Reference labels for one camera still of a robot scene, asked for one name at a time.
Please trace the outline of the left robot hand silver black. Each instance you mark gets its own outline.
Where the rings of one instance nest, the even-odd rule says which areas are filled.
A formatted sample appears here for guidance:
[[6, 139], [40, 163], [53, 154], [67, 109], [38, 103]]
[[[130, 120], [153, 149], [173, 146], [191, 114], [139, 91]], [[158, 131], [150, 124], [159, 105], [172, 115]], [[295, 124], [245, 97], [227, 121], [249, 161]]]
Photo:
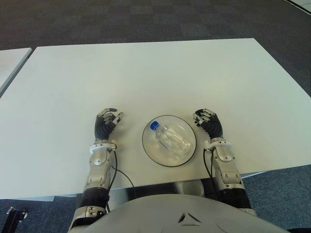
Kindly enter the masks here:
[[110, 134], [114, 131], [115, 127], [119, 124], [124, 116], [124, 112], [117, 112], [115, 108], [105, 108], [96, 115], [94, 134], [95, 141], [107, 141]]

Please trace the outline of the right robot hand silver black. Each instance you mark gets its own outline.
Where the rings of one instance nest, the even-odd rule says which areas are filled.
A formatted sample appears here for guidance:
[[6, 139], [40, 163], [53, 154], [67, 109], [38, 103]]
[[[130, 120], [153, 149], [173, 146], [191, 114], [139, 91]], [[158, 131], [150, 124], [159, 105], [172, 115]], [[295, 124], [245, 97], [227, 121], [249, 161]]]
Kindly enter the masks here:
[[192, 114], [195, 124], [201, 127], [210, 139], [223, 139], [223, 129], [217, 114], [209, 109], [199, 109]]

